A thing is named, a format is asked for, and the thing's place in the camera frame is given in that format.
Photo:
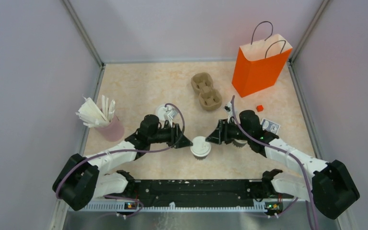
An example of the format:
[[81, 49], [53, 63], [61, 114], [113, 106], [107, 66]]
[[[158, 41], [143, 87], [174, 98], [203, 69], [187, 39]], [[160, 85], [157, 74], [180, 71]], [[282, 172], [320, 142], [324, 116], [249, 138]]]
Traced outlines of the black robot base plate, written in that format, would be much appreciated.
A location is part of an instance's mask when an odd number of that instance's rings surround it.
[[265, 199], [292, 198], [270, 190], [260, 180], [130, 180], [121, 193], [111, 196], [141, 201], [145, 207], [252, 207]]

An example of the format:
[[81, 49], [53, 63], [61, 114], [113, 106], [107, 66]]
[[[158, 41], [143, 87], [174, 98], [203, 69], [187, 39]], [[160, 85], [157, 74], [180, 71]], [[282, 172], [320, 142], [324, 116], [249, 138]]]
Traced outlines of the orange paper bag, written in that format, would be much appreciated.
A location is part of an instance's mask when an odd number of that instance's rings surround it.
[[[270, 35], [255, 40], [257, 28], [264, 23], [271, 26]], [[292, 45], [273, 31], [270, 21], [262, 21], [255, 27], [251, 41], [239, 46], [232, 85], [241, 98], [273, 86], [293, 51]]]

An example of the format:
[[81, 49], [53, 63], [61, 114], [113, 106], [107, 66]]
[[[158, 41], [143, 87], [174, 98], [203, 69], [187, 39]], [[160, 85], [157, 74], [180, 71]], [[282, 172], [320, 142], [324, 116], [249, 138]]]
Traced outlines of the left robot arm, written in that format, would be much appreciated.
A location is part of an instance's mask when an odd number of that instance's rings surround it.
[[119, 144], [96, 154], [83, 157], [72, 155], [59, 173], [52, 189], [58, 199], [78, 211], [93, 199], [110, 194], [129, 198], [134, 185], [127, 174], [110, 173], [117, 166], [135, 161], [151, 153], [152, 144], [165, 143], [167, 149], [191, 147], [192, 141], [184, 135], [179, 124], [160, 123], [156, 115], [146, 115], [139, 128]]

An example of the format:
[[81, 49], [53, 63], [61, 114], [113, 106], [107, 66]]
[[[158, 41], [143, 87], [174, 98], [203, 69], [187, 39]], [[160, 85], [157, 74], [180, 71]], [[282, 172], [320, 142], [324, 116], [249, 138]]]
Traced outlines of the white plastic cup lid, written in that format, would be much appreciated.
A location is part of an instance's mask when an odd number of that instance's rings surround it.
[[211, 144], [205, 141], [205, 137], [198, 136], [192, 140], [193, 146], [190, 149], [194, 149], [197, 152], [204, 152], [206, 150], [211, 150]]

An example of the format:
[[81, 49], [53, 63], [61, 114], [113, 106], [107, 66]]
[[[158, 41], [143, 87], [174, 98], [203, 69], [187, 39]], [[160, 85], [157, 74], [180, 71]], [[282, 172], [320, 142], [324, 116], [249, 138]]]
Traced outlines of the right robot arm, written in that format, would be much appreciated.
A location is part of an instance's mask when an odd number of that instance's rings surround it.
[[248, 144], [252, 151], [275, 160], [298, 176], [280, 169], [262, 175], [262, 192], [267, 197], [288, 194], [312, 202], [324, 216], [336, 219], [353, 205], [360, 193], [347, 169], [339, 160], [324, 161], [287, 144], [276, 133], [273, 123], [260, 121], [252, 110], [244, 110], [239, 119], [233, 116], [218, 121], [215, 130], [206, 137], [214, 144], [235, 146]]

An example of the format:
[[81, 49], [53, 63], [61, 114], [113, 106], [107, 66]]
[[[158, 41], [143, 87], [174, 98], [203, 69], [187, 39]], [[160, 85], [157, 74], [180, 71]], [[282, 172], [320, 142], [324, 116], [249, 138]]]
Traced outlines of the black paper coffee cup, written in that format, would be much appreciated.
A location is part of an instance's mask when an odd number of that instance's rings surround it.
[[193, 156], [197, 159], [197, 160], [204, 160], [210, 153], [210, 150], [206, 150], [204, 152], [197, 152], [194, 149], [190, 149], [190, 151], [192, 152]]

